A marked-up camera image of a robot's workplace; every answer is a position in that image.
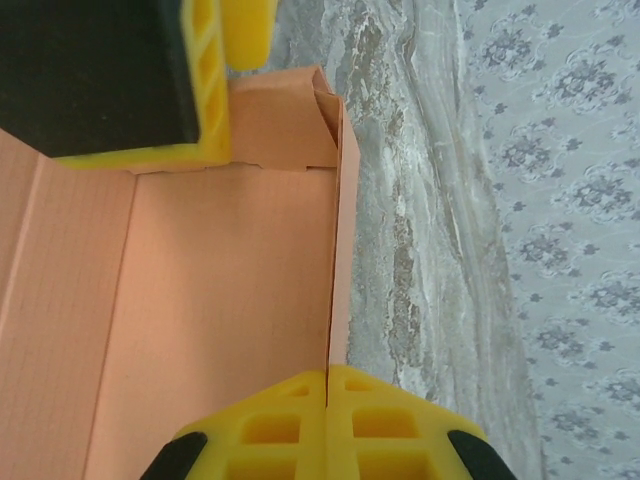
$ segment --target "cardboard flap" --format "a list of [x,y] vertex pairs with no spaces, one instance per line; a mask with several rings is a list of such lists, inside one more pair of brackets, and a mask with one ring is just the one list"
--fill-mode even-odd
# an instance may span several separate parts
[[347,110],[341,102],[340,165],[338,176],[338,224],[334,265],[333,303],[329,329],[329,364],[347,363],[351,273],[355,240],[356,201],[360,150]]
[[321,110],[318,93],[325,103],[334,97],[318,67],[229,82],[233,161],[276,170],[337,167],[340,110]]

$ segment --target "square hole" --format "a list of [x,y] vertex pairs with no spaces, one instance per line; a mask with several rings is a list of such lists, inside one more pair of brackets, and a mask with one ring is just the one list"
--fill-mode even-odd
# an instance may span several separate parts
[[204,116],[205,116],[205,128],[211,132],[213,131],[220,122],[222,115],[224,114],[223,108],[223,98],[224,92],[222,89],[226,88],[226,84],[224,83],[224,77],[216,80],[216,84],[213,87],[213,90],[209,94],[209,98],[207,99],[207,103],[204,106]]
[[193,0],[193,17],[191,24],[196,36],[201,36],[211,24],[214,0]]
[[353,412],[356,438],[417,438],[413,415],[399,408],[361,408]]
[[373,387],[362,380],[349,378],[344,384],[345,390],[349,392],[370,392]]
[[244,425],[242,443],[298,443],[300,417],[291,414],[263,414]]
[[214,73],[217,73],[218,66],[221,62],[221,52],[218,49],[217,38],[211,39],[207,48],[204,49],[200,60],[198,60],[198,73],[200,74],[200,84],[206,87],[213,78]]
[[309,395],[309,386],[308,385],[300,385],[293,390],[287,392],[287,396],[289,397],[306,397]]
[[435,479],[426,454],[420,451],[375,451],[358,454],[360,480]]
[[232,460],[226,480],[295,480],[296,461],[289,459]]

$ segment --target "marble floor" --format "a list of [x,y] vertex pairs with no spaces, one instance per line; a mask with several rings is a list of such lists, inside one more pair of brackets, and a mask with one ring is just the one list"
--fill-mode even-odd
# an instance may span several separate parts
[[281,0],[267,70],[321,64],[362,150],[349,361],[543,477],[455,0]]

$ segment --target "cardboard box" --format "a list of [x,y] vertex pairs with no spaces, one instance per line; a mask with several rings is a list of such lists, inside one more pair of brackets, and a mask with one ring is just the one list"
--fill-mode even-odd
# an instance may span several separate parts
[[344,105],[317,68],[230,102],[235,163],[200,172],[71,171],[0,132],[1,478],[138,478],[184,424],[344,360]]

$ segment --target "floral pattern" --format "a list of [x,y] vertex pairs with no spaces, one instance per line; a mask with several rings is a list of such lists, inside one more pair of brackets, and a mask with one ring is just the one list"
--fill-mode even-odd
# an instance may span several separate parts
[[458,0],[550,478],[640,479],[640,0]]

